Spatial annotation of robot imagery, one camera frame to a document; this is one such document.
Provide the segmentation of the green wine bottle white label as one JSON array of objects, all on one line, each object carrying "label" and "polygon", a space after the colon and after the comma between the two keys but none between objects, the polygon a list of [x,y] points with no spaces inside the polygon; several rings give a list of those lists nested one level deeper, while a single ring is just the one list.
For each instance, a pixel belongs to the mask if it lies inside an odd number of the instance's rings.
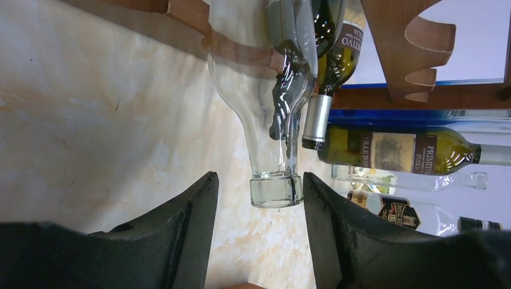
[{"label": "green wine bottle white label", "polygon": [[318,58],[323,57],[337,41],[344,20],[346,1],[312,0],[313,24]]}]

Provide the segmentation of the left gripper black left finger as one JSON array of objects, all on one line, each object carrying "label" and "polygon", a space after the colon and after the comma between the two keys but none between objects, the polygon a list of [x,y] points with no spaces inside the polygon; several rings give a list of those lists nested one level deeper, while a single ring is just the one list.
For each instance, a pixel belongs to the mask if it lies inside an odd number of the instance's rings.
[{"label": "left gripper black left finger", "polygon": [[108,232],[51,222],[1,224],[2,288],[204,288],[219,180],[184,192]]}]

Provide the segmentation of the clear liquor bottle black cap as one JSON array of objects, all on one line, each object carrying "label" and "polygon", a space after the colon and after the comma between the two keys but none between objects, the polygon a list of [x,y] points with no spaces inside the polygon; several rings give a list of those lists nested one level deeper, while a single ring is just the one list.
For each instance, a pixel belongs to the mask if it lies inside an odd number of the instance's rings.
[{"label": "clear liquor bottle black cap", "polygon": [[455,216],[435,204],[391,194],[351,190],[340,195],[394,225],[429,235],[449,237],[469,231],[503,230],[498,222]]}]

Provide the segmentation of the green wine bottle dark label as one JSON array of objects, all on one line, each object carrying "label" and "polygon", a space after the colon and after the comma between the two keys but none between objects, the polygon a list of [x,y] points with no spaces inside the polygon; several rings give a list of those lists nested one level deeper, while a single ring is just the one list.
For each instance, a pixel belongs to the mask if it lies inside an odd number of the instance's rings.
[{"label": "green wine bottle dark label", "polygon": [[320,151],[325,143],[334,91],[354,73],[360,57],[366,16],[360,1],[346,1],[340,35],[333,47],[318,59],[317,91],[307,108],[302,147]]}]

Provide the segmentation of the clear square glass bottle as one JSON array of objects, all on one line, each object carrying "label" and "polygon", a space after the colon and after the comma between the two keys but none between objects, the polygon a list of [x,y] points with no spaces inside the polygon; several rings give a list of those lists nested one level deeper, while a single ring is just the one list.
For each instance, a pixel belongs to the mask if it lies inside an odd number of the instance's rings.
[{"label": "clear square glass bottle", "polygon": [[245,132],[251,204],[300,204],[299,122],[318,71],[310,1],[212,1],[208,24],[210,75]]}]

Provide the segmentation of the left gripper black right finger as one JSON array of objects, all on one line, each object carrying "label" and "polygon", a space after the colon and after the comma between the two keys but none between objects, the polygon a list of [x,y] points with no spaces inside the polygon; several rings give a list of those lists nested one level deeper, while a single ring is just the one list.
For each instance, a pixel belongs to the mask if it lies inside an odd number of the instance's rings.
[{"label": "left gripper black right finger", "polygon": [[385,221],[303,177],[304,209],[318,288],[509,288],[510,232],[442,238]]}]

